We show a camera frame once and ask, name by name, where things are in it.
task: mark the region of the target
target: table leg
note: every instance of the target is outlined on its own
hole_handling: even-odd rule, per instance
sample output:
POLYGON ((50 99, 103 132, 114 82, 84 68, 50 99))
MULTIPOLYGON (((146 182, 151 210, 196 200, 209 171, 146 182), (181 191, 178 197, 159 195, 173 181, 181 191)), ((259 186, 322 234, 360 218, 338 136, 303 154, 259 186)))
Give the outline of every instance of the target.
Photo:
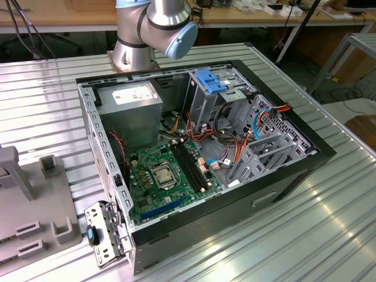
POLYGON ((287 41, 286 41, 286 43, 283 46, 283 49, 282 49, 280 55, 278 56, 278 58, 276 60, 276 63, 279 63, 282 60, 284 54, 286 53, 288 47, 290 47, 290 44, 293 41, 293 39, 294 39, 296 33, 298 32, 298 30, 299 30, 299 26, 295 26, 293 28, 293 30, 290 33, 290 36, 287 38, 287 41))
POLYGON ((316 76, 313 84, 308 88, 307 92, 312 95, 312 93, 318 88, 318 86, 322 83, 322 81, 325 79, 325 75, 329 72, 330 68, 333 66, 333 64, 337 61, 337 59, 340 57, 340 55, 343 53, 345 48, 347 48, 350 44, 348 42, 348 37, 350 35, 346 35, 344 39, 342 39, 339 46, 336 48, 334 53, 330 56, 329 60, 326 62, 326 64, 321 68, 320 72, 316 76))
MULTIPOLYGON (((374 23, 370 23, 368 25, 365 25, 360 33, 368 33, 373 26, 374 26, 374 23)), ((340 68, 342 68, 343 64, 347 61, 348 57, 350 57, 350 55, 353 53, 354 50, 355 50, 354 46, 350 46, 346 50, 346 52, 343 54, 342 58, 337 62, 335 67, 330 72, 330 74, 332 76, 335 76, 337 74, 337 72, 340 70, 340 68)))

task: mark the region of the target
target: aluminum work table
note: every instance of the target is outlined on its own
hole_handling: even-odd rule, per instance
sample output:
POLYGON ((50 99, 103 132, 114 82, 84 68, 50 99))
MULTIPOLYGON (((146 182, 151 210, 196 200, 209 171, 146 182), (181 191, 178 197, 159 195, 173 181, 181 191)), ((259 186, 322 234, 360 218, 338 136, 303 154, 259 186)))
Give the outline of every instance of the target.
POLYGON ((330 56, 328 61, 325 63, 325 65, 321 68, 320 72, 315 78, 315 81, 309 87, 307 92, 309 94, 312 94, 319 85, 324 81, 326 74, 328 71, 333 67, 333 64, 335 64, 337 61, 337 65, 343 65, 343 63, 347 60, 347 53, 352 52, 355 48, 358 48, 359 50, 362 50, 364 53, 366 53, 368 56, 372 57, 373 59, 376 59, 376 34, 374 33, 349 33, 347 34, 344 39, 341 41, 339 46, 336 48, 336 50, 333 52, 333 54, 330 56))
POLYGON ((1 281, 375 281, 375 154, 258 50, 244 44, 193 48, 161 67, 242 59, 336 151, 293 194, 255 216, 133 276, 126 261, 99 270, 83 211, 105 199, 85 129, 75 78, 114 73, 108 57, 0 65, 0 143, 21 164, 64 159, 83 236, 70 249, 1 281))

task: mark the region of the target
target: wooden desk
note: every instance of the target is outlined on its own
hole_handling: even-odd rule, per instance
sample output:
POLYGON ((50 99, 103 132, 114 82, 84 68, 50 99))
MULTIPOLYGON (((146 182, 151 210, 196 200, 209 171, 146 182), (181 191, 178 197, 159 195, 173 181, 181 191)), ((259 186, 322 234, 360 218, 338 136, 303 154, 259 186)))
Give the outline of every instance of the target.
MULTIPOLYGON (((0 8, 6 8, 0 1, 0 8)), ((74 32, 74 31, 114 31, 116 30, 116 12, 77 12, 73 9, 71 0, 19 0, 23 8, 32 8, 27 12, 31 21, 40 32, 74 32)), ((305 17, 291 17, 287 26, 298 26, 305 17)), ((22 26, 23 22, 16 17, 22 26)), ((271 16, 264 11, 255 11, 245 14, 237 8, 204 8, 204 28, 235 28, 235 27, 260 27, 284 26, 286 18, 271 16)), ((365 20, 362 16, 355 16, 358 25, 370 25, 376 16, 367 13, 365 20)), ((354 20, 335 20, 321 12, 315 13, 308 25, 311 26, 336 26, 353 25, 354 20)), ((13 23, 9 14, 0 12, 0 33, 14 33, 13 23)))

